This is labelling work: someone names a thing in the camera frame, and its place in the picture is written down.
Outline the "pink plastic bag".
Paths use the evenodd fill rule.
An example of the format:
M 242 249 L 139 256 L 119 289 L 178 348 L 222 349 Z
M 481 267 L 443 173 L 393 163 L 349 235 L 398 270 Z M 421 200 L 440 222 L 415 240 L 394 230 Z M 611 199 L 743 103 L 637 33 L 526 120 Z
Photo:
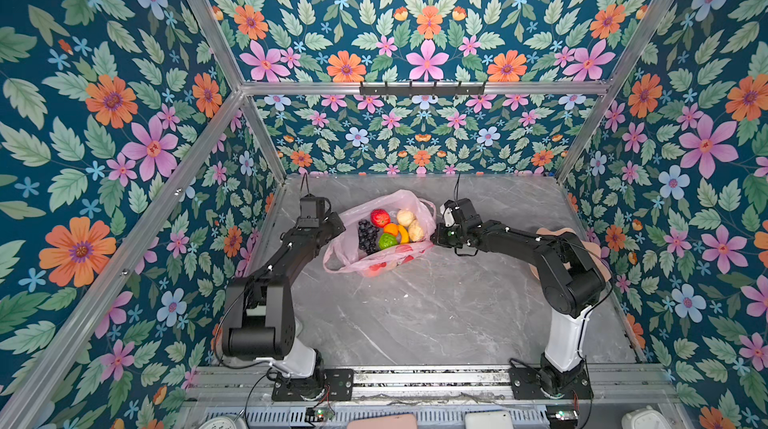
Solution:
M 390 214 L 398 210 L 412 212 L 423 229 L 424 237 L 419 241 L 379 249 L 368 255 L 360 248 L 358 228 L 360 221 L 370 220 L 375 209 Z M 437 208 L 434 203 L 418 197 L 410 190 L 400 189 L 377 197 L 344 211 L 340 217 L 345 231 L 329 243 L 322 257 L 323 269 L 330 274 L 357 273 L 364 277 L 376 277 L 422 257 L 433 247 L 430 237 L 436 231 Z

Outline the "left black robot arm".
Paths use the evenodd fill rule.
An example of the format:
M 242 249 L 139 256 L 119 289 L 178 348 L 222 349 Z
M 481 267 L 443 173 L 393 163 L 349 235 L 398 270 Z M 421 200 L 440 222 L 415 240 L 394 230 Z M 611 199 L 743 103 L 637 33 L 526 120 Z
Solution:
M 344 231 L 335 212 L 301 217 L 264 266 L 230 283 L 219 326 L 225 358 L 268 364 L 285 378 L 314 376 L 319 353 L 297 339 L 292 285 L 320 249 Z

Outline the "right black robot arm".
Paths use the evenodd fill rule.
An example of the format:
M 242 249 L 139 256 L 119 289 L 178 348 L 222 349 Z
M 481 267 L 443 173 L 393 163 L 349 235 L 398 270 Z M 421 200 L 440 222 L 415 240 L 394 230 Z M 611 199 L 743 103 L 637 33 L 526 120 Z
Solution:
M 454 250 L 507 255 L 533 267 L 552 309 L 548 342 L 535 371 L 540 390 L 551 398 L 564 396 L 587 379 L 587 326 L 611 278 L 597 249 L 567 228 L 531 233 L 493 220 L 467 229 L 440 223 L 431 241 Z

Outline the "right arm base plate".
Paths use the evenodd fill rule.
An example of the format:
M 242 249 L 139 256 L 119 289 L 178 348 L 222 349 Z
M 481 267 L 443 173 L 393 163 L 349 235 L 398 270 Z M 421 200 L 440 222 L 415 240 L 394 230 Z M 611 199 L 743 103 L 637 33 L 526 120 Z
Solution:
M 594 397 L 584 362 L 567 372 L 559 372 L 551 365 L 533 368 L 513 362 L 508 375 L 512 393 L 517 400 L 591 400 Z

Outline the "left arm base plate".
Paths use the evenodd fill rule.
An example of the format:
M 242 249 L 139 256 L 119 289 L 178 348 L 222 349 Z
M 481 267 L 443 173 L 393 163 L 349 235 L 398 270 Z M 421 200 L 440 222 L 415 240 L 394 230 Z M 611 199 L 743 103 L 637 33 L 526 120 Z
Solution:
M 274 402 L 350 401 L 355 371 L 345 368 L 316 369 L 307 378 L 287 378 L 278 375 L 272 391 Z

